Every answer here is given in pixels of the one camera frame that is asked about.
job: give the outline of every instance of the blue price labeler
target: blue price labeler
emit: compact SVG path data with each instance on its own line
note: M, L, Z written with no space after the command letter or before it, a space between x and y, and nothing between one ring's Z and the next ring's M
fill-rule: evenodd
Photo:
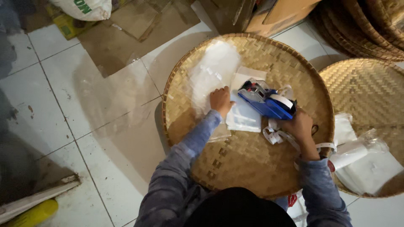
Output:
M270 89L264 80L247 80L238 96L248 102L257 112L267 118L291 120L296 112L297 100L289 100Z

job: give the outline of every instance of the floor tile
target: floor tile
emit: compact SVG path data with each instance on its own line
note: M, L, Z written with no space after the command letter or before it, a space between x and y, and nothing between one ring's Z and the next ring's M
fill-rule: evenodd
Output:
M382 198L360 198L348 208L355 227L403 226L404 194Z
M294 220L297 227L307 226L307 211L303 196L301 196L292 207L288 208L288 215Z
M401 67L402 69L404 69L404 61L396 62L396 66Z
M315 69L320 70L332 63L331 58L327 55L323 47L314 37L313 33L307 26L307 22L303 22L286 32L273 38L279 42L292 47L303 55Z
M168 76L177 62L192 48L217 35L201 21L141 58L160 94L163 94Z
M14 112L8 128L46 155L73 141L72 134L39 63L0 80L6 108Z
M41 61L80 42L77 38L66 40L56 24L35 30L28 35Z
M48 173L45 180L55 180L60 171L69 169L80 177L81 185L56 197L59 209L40 227L101 226L112 227L112 222L102 204L101 198L91 180L76 143L53 152L39 160L42 174Z
M76 139L160 95L140 60L103 78L81 44L42 65Z
M165 157L154 119L160 102L145 105L149 113L141 124L128 127L136 114L128 113L77 140L115 226L137 217L152 173Z
M322 36L318 33L317 28L314 26L313 22L308 20L307 21L307 26L309 29L312 31L314 37L317 38L317 40L320 42L321 46L324 48L325 52L330 56L332 63L335 63L337 61L342 61L349 59L350 57L335 50L331 45L325 41Z
M10 71L9 75L39 61L27 34L20 33L8 36L8 40L15 47L17 54L17 59L12 63L13 69Z

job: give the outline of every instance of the clear plastic bag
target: clear plastic bag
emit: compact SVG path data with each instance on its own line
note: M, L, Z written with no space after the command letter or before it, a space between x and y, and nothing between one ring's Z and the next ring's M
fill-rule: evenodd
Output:
M191 100L197 119L210 111L209 95L215 89L230 86L240 65L241 56L235 46L221 40L212 40L201 61L189 70L184 94ZM231 136L224 121L212 133L208 142L226 140Z
M362 134L357 140L338 146L338 150L330 157L335 170L347 166L369 153L388 152L387 144L376 135L376 129L371 129Z
M220 123L219 126L213 131L208 143L225 141L227 137L231 136L231 131L227 129L226 124Z
M361 135L357 141L346 143L344 146L351 143L361 143L366 148L367 154L338 169L336 175L347 188L357 194L377 195L386 182L404 171L403 166L389 152L387 144L376 136L375 129L369 130ZM359 150L362 148L351 149L351 151L339 155L348 157L358 154Z

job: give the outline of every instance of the tile grout line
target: tile grout line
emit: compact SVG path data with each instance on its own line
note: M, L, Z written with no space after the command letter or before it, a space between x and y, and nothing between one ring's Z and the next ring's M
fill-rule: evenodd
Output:
M7 78L7 77L9 77L9 76L12 76L12 75L14 75L14 74L16 74L16 73L18 73L18 72L20 72L20 71L23 71L24 69L26 69L26 68L28 68L28 67L31 67L31 66L33 66L33 65L35 65L35 64L37 64L37 63L39 63L39 60L38 60L37 62L35 62L34 64L29 65L29 66L27 66L27 67L25 67L25 68L23 68L23 69L18 70L18 71L15 71L15 72L13 72L12 74L10 74L10 75L8 75L8 76L6 76L6 77L4 77L4 78Z
M73 143L73 142L74 142L74 140L73 140L72 142L70 142L70 143L68 143L68 144L66 144L66 145L63 145L62 147L60 147L60 148L58 148L58 149L56 149L56 150L50 152L50 153L47 154L47 155L44 155L44 156L42 156L42 157L36 159L35 161L39 161L39 160L43 159L44 157L47 157L48 155L50 155L50 154L52 154L52 153L54 153L54 152L57 152L58 150L60 150L60 149L62 149L62 148L64 148L64 147L66 147L67 145L69 145L69 144L71 144L71 143Z
M151 101L153 101L153 100L156 100L156 99L160 98L161 96L162 96L162 95L160 95L160 96L158 96L158 97L156 97L156 98L154 98L154 99L152 99L152 100L150 100L150 101L148 101L148 102L146 102L146 103L144 103L144 104L142 104L142 105L140 105L140 106L144 106L144 105L148 104L149 102L151 102ZM109 124L109 123L112 123L112 122L113 122L113 121L115 121L116 119L118 119L118 118L120 118L120 117L123 117L123 116L127 115L127 114L128 114L128 113L130 113L130 112L131 112L131 111L126 112L126 113L122 114L121 116L119 116L119 117L117 117L117 118L115 118L115 119L111 120L110 122L105 123L105 124L103 124L103 125L99 126L98 128L96 128L96 129L94 129L94 130L90 131L89 133L86 133L86 134L84 134L84 135L80 136L80 137L79 137L79 138L77 138L76 140L79 140L79 139L83 138L84 136L86 136L86 135L88 135L88 134L90 134L90 133L92 133L92 132L95 132L96 130L98 130L98 129L100 129L100 128L104 127L105 125L107 125L107 124Z
M350 204L348 204L347 207L348 207L349 205L351 205L352 203L356 202L358 199L360 199L360 197L358 197L357 199L355 199L354 201L352 201Z
M137 219L137 218L135 218L135 219L131 220L130 222L126 223L125 225L127 225L127 224L129 224L129 223L133 222L133 221L134 221L134 220L136 220L136 219Z
M14 74L16 74L16 73L18 73L18 72L20 72L20 71L22 71L22 70L24 70L24 69L26 69L26 68L30 67L30 66L33 66L33 65L35 65L35 64L37 64L37 63L39 63L40 61L46 60L46 59L48 59L48 58L50 58L50 57L53 57L53 56L55 56L55 55L59 54L60 52L65 51L65 50L67 50L67 49L69 49L69 48L71 48L71 47L74 47L74 46L76 46L76 45L78 45L78 44L80 44L80 43L81 43L81 42L79 42L79 43L77 43L77 44L74 44L73 46L68 47L68 48L66 48L66 49L64 49L64 50L61 50L61 51L57 52L56 54L53 54L53 55L51 55L51 56L49 56L49 57L47 57L47 58L44 58L43 60L39 60L38 54L36 53L35 48L34 48L34 46L33 46L32 42L31 42L31 39L30 39L30 37L29 37L29 36L28 36L28 40L29 40L29 42L30 42L30 43L31 43L31 45L32 45L32 49L34 50L35 55L36 55L36 57L38 58L38 61L37 61L37 62L35 62L35 63L34 63L34 64L32 64L32 65L29 65L29 66L27 66L27 67L23 68L23 69L20 69L20 70L18 70L18 71L15 71L15 72L13 72L12 74L10 74L10 75L8 75L8 76L6 76L6 77L4 77L4 78L7 78L7 77L9 77L9 76L12 76L12 75L14 75Z
M37 57L38 60L39 60L39 56L38 56L38 54L37 54L37 52L36 52L36 50L35 50L34 45L33 45L32 42L31 42L31 39L30 39L29 36L28 36L28 39L29 39L29 42L30 42L31 45L32 45L32 48L33 48L34 51L35 51L36 57ZM95 184L94 178L93 178L93 176L91 175L90 169L88 168L88 165L87 165L87 163L86 163L86 160L84 159L84 156L83 156L83 154L81 153L80 147L78 146L77 141L76 141L76 139L74 138L74 134L73 134L73 132L72 132L72 129L70 128L70 125L69 125L69 123L67 122L67 119L66 119L66 117L65 117L65 114L63 113L63 110L62 110L62 108L61 108L61 106L60 106L60 104L59 104L59 101L57 100L57 97L56 97L56 95L55 95L55 92L53 91L53 88L52 88L52 86L51 86L51 83L49 82L48 76L46 75L45 70L44 70L44 68L43 68L42 63L41 63L40 60L39 60L39 65L41 66L42 71L43 71L43 73L44 73L44 75L45 75L45 78L46 78L46 80L48 81L48 85L49 85L49 87L50 87L50 90L52 91L53 96L55 97L56 103L57 103L57 105L59 106L60 111L62 112L62 115L63 115L63 117L64 117L64 119L65 119L66 124L67 124L67 127L69 128L70 133L72 134L73 142L76 143L77 149L78 149L78 151L79 151L79 153L80 153L80 155L81 155L81 158L83 159L84 164L86 165L88 174L90 175L90 178L91 178L91 180L93 181L94 187L95 187L95 189L96 189L97 192L98 192L98 196L100 197L101 202L102 202L103 205L104 205L105 211L107 212L107 214L108 214L108 216L109 216L109 219L110 219L110 221L111 221L111 223L112 223L112 226L115 227L115 224L114 224L114 222L112 221L111 215L109 214L108 209L107 209L107 207L105 206L105 203L104 203L104 201L103 201L103 199L102 199L102 197L101 197L101 194L100 194L100 192L99 192L99 190L98 190L98 188L97 188L97 185Z
M303 24L304 22L305 22L305 20L302 19L302 20L300 21L300 23L297 23L297 24L295 24L294 26L292 26L292 27L290 27L290 28L288 28L288 29L286 29L286 30L280 32L279 34L275 34L275 36L273 36L273 37L271 36L271 38L270 38L270 37L268 37L268 38L269 38L269 39L274 39L276 36L281 35L281 34L287 32L287 31L289 31L290 29L292 29L292 28L294 28L294 27L296 27L296 26L298 26L298 25Z
M142 58L140 58L140 61L142 62L143 66L145 67L145 69L146 69L146 71L147 71L147 74L149 75L151 81L152 81L153 84L154 84L154 87L157 89L158 94L161 96L162 94L161 94L160 91L158 90L158 88L157 88L157 86L156 86L156 83L154 82L152 76L150 75L149 70L147 69L147 67L146 67L145 63L143 62Z
M327 53L326 49L324 48L323 44L321 44L320 40L317 39L316 34L314 33L314 31L310 28L309 25L306 24L306 26L309 28L310 32L312 33L312 35L314 36L314 38L316 38L317 42L320 44L321 48L323 48L324 52L327 54L328 58L331 60L331 62L333 62L333 59L331 58L331 56Z
M81 43L81 42L76 43L76 44L74 44L73 46L69 46L69 47L67 47L67 48L64 49L64 50L61 50L61 51L57 52L56 54L53 54L53 55L51 55L51 56L49 56L49 57L46 57L46 58L44 58L44 59L42 59L42 60L39 60L39 61L44 61L44 60L46 60L46 59L48 59L48 58L50 58L50 57L53 57L53 56L59 54L59 53L62 52L62 51L65 51L65 50L70 49L70 48L72 48L72 47L74 47L74 46L77 46L77 45L79 45L80 43Z

